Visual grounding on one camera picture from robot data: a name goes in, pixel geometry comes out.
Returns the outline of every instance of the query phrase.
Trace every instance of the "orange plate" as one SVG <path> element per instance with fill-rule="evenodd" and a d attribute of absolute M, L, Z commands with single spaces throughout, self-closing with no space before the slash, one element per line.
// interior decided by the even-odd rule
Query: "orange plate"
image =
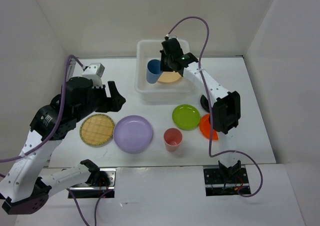
<path fill-rule="evenodd" d="M 210 129 L 211 129 L 209 117 L 210 117 L 210 114 L 208 113 L 200 119 L 200 123 L 199 123 L 199 129 L 203 134 L 203 136 L 205 136 L 207 139 L 210 138 Z M 213 130 L 212 140 L 218 140 L 218 134 L 217 134 L 217 131 L 215 130 Z"/>

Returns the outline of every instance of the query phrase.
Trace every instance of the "blue cup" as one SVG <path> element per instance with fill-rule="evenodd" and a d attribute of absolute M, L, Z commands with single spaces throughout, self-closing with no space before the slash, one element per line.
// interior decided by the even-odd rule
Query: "blue cup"
<path fill-rule="evenodd" d="M 149 84 L 155 84 L 160 78 L 162 71 L 160 69 L 160 60 L 152 59 L 146 66 L 146 81 Z"/>

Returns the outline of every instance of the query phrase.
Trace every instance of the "purple plate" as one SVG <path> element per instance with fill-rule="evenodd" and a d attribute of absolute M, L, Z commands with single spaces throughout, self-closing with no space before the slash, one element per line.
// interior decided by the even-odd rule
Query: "purple plate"
<path fill-rule="evenodd" d="M 149 145 L 151 138 L 151 124 L 138 115 L 124 117 L 113 130 L 116 145 L 129 154 L 142 152 Z"/>

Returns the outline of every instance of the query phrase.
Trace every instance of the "green plate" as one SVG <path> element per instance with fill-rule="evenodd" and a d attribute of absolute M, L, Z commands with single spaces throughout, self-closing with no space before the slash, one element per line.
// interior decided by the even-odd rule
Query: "green plate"
<path fill-rule="evenodd" d="M 172 112 L 172 120 L 174 124 L 182 130 L 193 130 L 199 122 L 201 116 L 199 111 L 189 104 L 181 104 Z"/>

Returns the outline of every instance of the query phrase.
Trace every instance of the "black round object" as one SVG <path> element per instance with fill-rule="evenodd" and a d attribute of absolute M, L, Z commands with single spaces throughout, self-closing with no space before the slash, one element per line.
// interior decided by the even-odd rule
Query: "black round object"
<path fill-rule="evenodd" d="M 209 113 L 209 103 L 208 103 L 208 99 L 202 95 L 200 98 L 200 104 L 202 106 L 202 108 Z"/>

